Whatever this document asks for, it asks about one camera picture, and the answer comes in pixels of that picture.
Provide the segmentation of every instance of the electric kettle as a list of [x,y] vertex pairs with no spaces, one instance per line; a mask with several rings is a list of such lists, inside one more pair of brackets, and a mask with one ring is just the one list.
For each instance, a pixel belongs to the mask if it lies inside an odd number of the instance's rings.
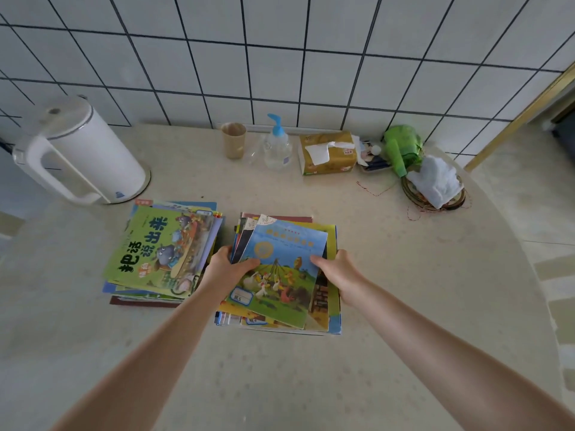
[[[70,202],[87,206],[128,201],[148,185],[144,170],[90,103],[66,96],[50,103],[31,118],[33,128],[14,146],[14,162],[30,177]],[[53,152],[91,188],[74,195],[42,166]]]

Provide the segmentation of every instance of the beige countertop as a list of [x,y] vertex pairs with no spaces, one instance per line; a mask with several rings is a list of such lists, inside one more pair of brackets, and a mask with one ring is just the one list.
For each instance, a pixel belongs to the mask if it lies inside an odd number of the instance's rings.
[[[421,214],[398,184],[380,196],[356,184],[378,194],[397,181],[391,172],[303,177],[294,155],[275,173],[227,160],[214,130],[140,126],[121,137],[151,165],[143,196],[218,202],[224,242],[240,211],[337,224],[368,278],[559,398],[539,284],[466,173],[469,208]],[[50,426],[170,314],[111,306],[101,293],[130,208],[54,201],[14,240],[0,267],[2,429]],[[343,334],[325,337],[210,324],[155,429],[459,429],[359,314],[343,306],[342,319]]]

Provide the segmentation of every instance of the hand sanitizer bottle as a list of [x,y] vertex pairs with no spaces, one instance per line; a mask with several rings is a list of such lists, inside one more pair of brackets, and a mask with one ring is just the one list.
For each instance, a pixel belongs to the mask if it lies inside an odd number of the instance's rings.
[[276,122],[276,126],[263,141],[263,161],[268,168],[278,171],[291,160],[291,144],[281,126],[282,118],[273,113],[267,115]]

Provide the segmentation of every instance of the blue pump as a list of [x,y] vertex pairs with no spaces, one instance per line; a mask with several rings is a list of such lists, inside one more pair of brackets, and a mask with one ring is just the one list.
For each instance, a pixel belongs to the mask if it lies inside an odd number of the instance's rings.
[[285,134],[284,128],[282,127],[282,118],[278,115],[274,115],[273,113],[269,113],[267,115],[276,122],[276,125],[272,130],[274,136],[282,137]]

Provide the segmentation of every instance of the hand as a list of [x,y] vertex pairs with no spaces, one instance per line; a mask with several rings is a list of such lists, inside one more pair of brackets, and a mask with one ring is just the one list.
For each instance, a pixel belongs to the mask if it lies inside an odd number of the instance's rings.
[[335,260],[326,260],[318,256],[310,256],[309,260],[324,272],[329,281],[337,286],[345,303],[351,306],[354,305],[356,293],[363,285],[369,283],[354,266],[345,249],[338,251]]
[[225,297],[232,291],[234,286],[240,282],[246,272],[259,266],[258,259],[248,259],[241,263],[231,264],[229,254],[231,246],[222,246],[220,250],[212,255],[212,260],[206,268],[204,277],[198,286],[198,290],[207,287],[221,290],[221,296]]

